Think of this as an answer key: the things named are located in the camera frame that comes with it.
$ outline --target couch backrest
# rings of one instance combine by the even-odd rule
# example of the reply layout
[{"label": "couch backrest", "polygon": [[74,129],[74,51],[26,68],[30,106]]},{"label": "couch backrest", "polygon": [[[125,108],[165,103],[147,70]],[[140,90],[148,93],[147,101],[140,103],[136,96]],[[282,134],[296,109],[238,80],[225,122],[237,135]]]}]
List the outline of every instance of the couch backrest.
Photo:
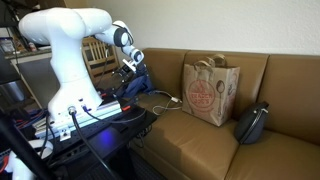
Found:
[{"label": "couch backrest", "polygon": [[185,63],[193,64],[198,58],[213,56],[217,53],[225,55],[228,66],[240,67],[235,106],[232,113],[232,118],[238,119],[243,110],[257,100],[269,55],[191,50],[186,54]]},{"label": "couch backrest", "polygon": [[143,50],[151,81],[156,89],[182,99],[181,74],[188,50],[147,48]]},{"label": "couch backrest", "polygon": [[269,104],[266,128],[320,144],[320,57],[270,55],[258,101]]}]

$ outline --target brown paper bag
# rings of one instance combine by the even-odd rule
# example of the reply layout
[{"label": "brown paper bag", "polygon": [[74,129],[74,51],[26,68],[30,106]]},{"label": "brown paper bag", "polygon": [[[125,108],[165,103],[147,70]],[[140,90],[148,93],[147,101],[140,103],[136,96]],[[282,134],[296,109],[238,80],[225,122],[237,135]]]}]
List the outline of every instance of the brown paper bag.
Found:
[{"label": "brown paper bag", "polygon": [[205,57],[193,65],[184,65],[182,110],[216,126],[230,119],[237,90],[240,67],[215,67]]}]

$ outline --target red circular logo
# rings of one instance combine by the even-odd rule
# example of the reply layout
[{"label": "red circular logo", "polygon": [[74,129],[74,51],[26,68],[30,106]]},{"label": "red circular logo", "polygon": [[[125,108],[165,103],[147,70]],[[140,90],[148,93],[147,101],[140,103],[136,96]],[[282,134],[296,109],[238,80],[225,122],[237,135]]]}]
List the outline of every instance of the red circular logo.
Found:
[{"label": "red circular logo", "polygon": [[189,86],[188,99],[190,105],[198,111],[211,111],[213,109],[211,105],[215,99],[214,88],[207,81],[193,81]]}]

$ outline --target brown leather couch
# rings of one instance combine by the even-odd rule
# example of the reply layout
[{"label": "brown leather couch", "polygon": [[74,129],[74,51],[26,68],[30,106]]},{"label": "brown leather couch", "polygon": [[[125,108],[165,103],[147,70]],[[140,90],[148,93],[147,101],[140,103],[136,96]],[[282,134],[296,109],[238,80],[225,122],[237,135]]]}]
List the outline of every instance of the brown leather couch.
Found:
[{"label": "brown leather couch", "polygon": [[[183,65],[216,53],[241,68],[232,119],[216,127],[168,110],[153,123],[144,147],[133,149],[172,180],[320,179],[320,57],[148,48],[144,62],[156,89],[181,99]],[[143,94],[139,103],[152,111],[169,99]],[[270,104],[262,137],[239,145],[233,131],[241,112],[262,101]]]}]

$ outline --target wooden chair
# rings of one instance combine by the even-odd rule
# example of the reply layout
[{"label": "wooden chair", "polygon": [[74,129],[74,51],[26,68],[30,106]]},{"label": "wooden chair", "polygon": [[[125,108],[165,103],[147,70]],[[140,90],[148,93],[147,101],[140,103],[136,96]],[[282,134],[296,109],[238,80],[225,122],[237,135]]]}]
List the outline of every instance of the wooden chair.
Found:
[{"label": "wooden chair", "polygon": [[119,68],[115,47],[93,37],[82,41],[82,55],[93,84],[103,83]]}]

